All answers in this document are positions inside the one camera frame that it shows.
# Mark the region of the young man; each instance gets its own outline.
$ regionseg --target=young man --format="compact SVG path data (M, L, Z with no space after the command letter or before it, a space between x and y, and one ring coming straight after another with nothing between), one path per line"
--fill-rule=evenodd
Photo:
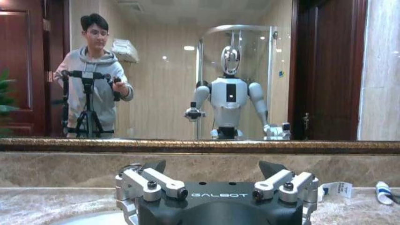
M119 60L114 53L105 49L109 40L109 23L99 14L86 15L81 18L82 23L82 35L87 39L87 46L77 49L69 53L65 61L62 62L57 74L55 80L63 86L63 70L82 71L82 74L91 74L94 72L103 75L110 74L111 79L121 78L121 82L111 85L106 79L95 79L93 86L93 108L98 114L103 130L109 133L102 134L102 137L113 137L113 131L117 120L117 106L114 101L114 91L118 91L122 96L122 100L131 101L134 99L134 88L129 84L129 79L125 74L125 69L119 63ZM69 111L69 134L67 137L77 137L77 125L81 113L86 108L87 99L85 94L85 87L82 78L70 76L70 111ZM86 122L81 127L82 130L87 130Z

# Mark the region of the robot face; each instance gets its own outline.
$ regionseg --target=robot face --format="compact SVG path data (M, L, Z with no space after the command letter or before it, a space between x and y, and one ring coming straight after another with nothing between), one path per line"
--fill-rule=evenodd
M238 67L241 63L241 52L234 46L227 46L221 55L221 63L223 66L223 71L229 75L235 75L238 73Z

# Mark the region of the wooden door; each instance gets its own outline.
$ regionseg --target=wooden door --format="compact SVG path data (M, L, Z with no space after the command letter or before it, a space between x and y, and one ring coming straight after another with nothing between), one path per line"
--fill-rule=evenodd
M0 1L0 71L17 79L11 96L21 108L5 127L14 135L46 134L43 23L41 0Z
M298 139L357 140L366 12L367 0L301 1L294 123Z
M61 137L63 134L63 88L53 82L53 74L58 70L66 55L70 52L70 1L42 0L43 18L50 29L43 31L45 36L45 71L50 76L46 84L47 104L47 136Z

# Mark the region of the gold mirror trim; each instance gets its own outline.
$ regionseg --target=gold mirror trim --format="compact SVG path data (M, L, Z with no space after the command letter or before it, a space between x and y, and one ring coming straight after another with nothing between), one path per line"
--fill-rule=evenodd
M246 154L400 154L400 142L179 141L0 138L3 151Z

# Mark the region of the sink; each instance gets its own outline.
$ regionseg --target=sink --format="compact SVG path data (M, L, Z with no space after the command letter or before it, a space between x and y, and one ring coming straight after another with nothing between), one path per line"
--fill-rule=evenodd
M133 220L138 225L138 216ZM105 211L69 218L54 225L127 225L127 222L122 211Z

